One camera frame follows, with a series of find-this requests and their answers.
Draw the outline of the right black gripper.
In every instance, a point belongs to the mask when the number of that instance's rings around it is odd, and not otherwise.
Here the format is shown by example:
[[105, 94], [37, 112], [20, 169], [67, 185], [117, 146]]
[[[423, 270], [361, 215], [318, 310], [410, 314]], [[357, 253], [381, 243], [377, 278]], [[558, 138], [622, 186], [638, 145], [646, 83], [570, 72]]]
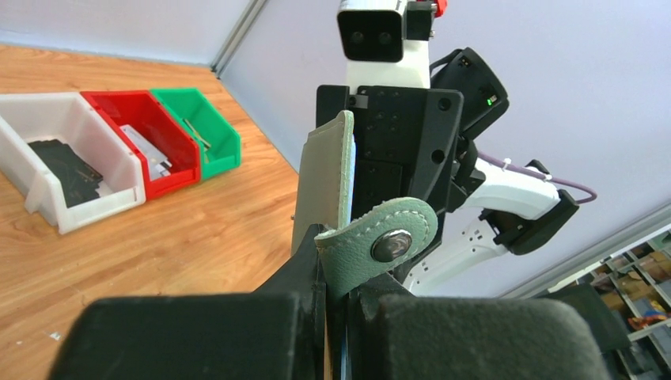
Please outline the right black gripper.
[[[415, 197], [443, 211], [447, 184], [439, 184], [453, 160], [464, 98], [448, 89], [362, 85], [355, 106], [356, 163], [352, 215], [398, 197]], [[316, 91], [316, 127], [350, 107], [350, 87], [320, 85]]]

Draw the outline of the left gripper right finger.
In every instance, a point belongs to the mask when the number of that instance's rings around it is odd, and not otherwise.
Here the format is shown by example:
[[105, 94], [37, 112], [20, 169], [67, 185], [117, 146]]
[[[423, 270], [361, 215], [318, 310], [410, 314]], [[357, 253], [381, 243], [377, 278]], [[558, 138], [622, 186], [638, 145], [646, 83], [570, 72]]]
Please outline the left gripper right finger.
[[383, 274], [348, 295], [356, 379], [606, 379], [587, 322], [564, 302], [416, 297]]

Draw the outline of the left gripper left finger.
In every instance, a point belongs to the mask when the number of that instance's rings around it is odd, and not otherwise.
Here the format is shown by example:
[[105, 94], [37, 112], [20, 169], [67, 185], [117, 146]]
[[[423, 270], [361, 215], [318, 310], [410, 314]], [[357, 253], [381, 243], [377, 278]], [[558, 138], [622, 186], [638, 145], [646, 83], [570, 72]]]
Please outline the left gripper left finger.
[[50, 379], [321, 379], [325, 283], [312, 225], [249, 293], [102, 298], [72, 325]]

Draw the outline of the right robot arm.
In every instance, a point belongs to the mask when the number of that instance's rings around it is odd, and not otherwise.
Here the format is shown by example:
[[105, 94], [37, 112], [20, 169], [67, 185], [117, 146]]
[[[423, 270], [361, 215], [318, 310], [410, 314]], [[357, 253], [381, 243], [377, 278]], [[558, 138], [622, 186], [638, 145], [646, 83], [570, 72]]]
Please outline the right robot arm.
[[509, 107], [504, 86], [471, 48], [431, 63], [428, 89], [321, 85], [317, 122], [354, 116], [352, 215], [404, 196], [427, 202], [443, 226], [449, 213], [480, 215], [444, 241], [436, 233], [393, 270], [410, 292], [428, 295], [447, 279], [506, 254], [545, 245], [578, 211], [568, 182], [539, 162], [515, 166], [480, 152], [475, 140]]

